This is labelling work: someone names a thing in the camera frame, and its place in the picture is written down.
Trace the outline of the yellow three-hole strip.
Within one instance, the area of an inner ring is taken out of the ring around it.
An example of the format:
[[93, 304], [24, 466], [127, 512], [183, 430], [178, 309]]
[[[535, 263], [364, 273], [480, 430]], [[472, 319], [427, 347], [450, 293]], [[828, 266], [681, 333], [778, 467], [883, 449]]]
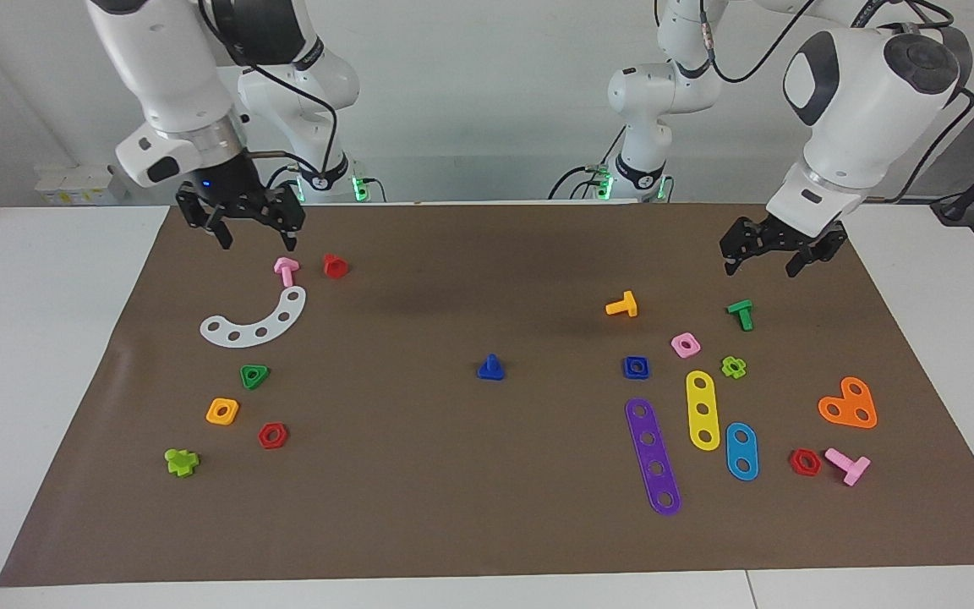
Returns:
[[687, 424], [689, 439], [701, 451], [720, 447], [720, 420], [714, 378], [707, 371], [687, 374]]

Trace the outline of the orange heart-shaped plate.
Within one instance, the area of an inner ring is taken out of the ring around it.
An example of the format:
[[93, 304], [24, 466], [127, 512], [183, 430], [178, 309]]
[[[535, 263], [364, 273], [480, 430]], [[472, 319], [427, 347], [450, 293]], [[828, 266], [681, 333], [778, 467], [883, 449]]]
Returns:
[[876, 402], [866, 382], [854, 376], [841, 381], [841, 396], [826, 396], [817, 403], [817, 412], [834, 425], [873, 429], [878, 424]]

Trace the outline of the blue two-hole strip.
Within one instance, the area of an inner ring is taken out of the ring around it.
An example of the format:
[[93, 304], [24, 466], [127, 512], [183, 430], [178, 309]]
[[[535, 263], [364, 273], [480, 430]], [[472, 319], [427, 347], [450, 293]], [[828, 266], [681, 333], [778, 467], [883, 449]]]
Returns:
[[742, 421], [733, 421], [725, 432], [728, 473], [743, 482], [755, 481], [760, 475], [760, 448], [755, 431]]

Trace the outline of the white background box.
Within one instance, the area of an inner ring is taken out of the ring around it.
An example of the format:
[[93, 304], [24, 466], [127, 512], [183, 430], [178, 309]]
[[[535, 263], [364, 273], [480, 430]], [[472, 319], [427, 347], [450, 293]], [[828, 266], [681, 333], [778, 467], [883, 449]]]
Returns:
[[128, 197], [111, 166], [37, 166], [35, 192], [50, 206], [116, 206]]

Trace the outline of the brown table mat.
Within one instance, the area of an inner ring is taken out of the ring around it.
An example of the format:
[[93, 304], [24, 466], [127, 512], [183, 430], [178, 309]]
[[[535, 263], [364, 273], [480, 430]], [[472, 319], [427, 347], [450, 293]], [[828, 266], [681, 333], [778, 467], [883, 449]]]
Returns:
[[[757, 205], [394, 206], [309, 211], [297, 323], [223, 349], [206, 317], [275, 307], [277, 235], [233, 247], [169, 212], [0, 572], [2, 586], [478, 577], [974, 564], [974, 456], [850, 246], [789, 278], [727, 277], [719, 240]], [[325, 277], [322, 256], [349, 273]], [[625, 290], [638, 315], [607, 316]], [[753, 301], [744, 332], [727, 305]], [[691, 332], [682, 359], [672, 337]], [[476, 376], [491, 352], [506, 378]], [[649, 379], [622, 360], [646, 356]], [[747, 363], [741, 379], [720, 362]], [[241, 366], [271, 374], [254, 391]], [[720, 447], [693, 446], [687, 374], [714, 378]], [[844, 377], [877, 427], [817, 412]], [[205, 420], [235, 398], [231, 425]], [[650, 507], [625, 405], [646, 398], [681, 509]], [[281, 421], [285, 446], [260, 447]], [[755, 431], [760, 475], [726, 468]], [[829, 447], [866, 456], [854, 485]], [[200, 455], [167, 471], [165, 451]], [[789, 464], [795, 448], [823, 463]]]

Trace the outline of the white curved perforated plate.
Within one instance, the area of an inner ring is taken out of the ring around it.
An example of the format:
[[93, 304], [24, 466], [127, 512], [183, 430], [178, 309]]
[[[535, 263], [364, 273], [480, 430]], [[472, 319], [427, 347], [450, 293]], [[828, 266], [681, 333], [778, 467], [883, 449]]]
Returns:
[[258, 322], [239, 324], [221, 315], [206, 317], [200, 335], [206, 342], [224, 349], [250, 349], [273, 342], [300, 319], [308, 301], [308, 290], [293, 285], [282, 290], [274, 310]]

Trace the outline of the purple four-hole strip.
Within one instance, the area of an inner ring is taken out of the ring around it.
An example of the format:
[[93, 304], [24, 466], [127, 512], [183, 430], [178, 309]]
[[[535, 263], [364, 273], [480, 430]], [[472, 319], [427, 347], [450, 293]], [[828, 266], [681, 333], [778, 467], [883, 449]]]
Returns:
[[630, 398], [625, 414], [650, 507], [661, 516], [676, 515], [681, 493], [653, 405], [646, 398]]

